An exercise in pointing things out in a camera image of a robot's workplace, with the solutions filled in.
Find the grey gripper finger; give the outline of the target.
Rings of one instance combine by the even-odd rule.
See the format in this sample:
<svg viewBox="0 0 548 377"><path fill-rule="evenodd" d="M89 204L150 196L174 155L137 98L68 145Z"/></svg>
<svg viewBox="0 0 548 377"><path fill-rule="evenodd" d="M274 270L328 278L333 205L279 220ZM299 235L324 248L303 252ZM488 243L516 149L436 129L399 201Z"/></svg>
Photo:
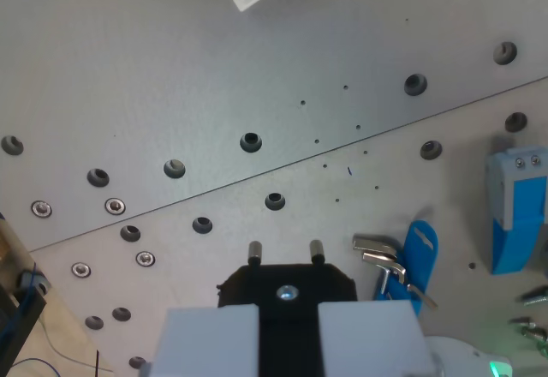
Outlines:
<svg viewBox="0 0 548 377"><path fill-rule="evenodd" d="M171 309L151 365L151 376L257 376L259 308Z"/></svg>
<svg viewBox="0 0 548 377"><path fill-rule="evenodd" d="M409 301L323 302L326 376L433 376L436 366Z"/></svg>

